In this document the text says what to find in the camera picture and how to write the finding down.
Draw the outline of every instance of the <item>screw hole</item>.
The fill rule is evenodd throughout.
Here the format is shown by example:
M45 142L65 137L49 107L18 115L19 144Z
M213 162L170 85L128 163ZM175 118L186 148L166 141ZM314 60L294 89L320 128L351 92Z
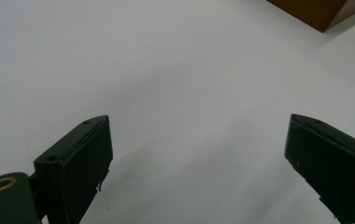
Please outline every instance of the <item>screw hole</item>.
M11 188L15 183L17 183L17 178L14 176L0 179L0 191Z
M58 157L55 155L52 155L47 158L47 161L56 161L56 159L58 159Z

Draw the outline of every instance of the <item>white table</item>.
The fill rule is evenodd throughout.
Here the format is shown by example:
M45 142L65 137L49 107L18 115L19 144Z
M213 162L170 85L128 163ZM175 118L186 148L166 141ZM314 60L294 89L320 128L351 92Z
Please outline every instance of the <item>white table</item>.
M0 175L108 114L81 223L338 223L284 159L291 113L355 137L355 16L266 1L0 1Z

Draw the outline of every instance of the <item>black mechanical part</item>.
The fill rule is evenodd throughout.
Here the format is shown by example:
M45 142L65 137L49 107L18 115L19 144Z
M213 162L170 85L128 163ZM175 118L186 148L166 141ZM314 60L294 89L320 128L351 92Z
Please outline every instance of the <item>black mechanical part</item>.
M293 114L285 157L341 223L355 223L353 137L320 120Z
M35 173L0 176L0 224L77 224L113 160L108 116L88 119L35 160Z

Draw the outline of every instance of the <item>wooden block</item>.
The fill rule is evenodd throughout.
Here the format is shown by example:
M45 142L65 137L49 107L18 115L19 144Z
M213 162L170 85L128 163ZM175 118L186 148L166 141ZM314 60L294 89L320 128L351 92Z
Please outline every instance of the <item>wooden block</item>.
M355 0L267 1L321 32L355 14Z

